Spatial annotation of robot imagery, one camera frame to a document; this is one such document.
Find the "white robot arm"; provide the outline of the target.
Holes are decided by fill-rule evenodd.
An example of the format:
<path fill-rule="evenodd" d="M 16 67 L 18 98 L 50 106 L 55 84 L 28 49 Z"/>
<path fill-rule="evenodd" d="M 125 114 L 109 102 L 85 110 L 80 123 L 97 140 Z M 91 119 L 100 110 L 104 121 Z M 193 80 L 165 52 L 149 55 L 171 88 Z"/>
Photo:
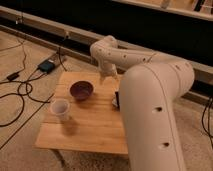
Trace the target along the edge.
<path fill-rule="evenodd" d="M 195 74 L 185 59 L 120 49 L 106 36 L 90 46 L 103 78 L 126 70 L 119 84 L 131 171 L 186 171 L 173 101 L 192 87 Z"/>

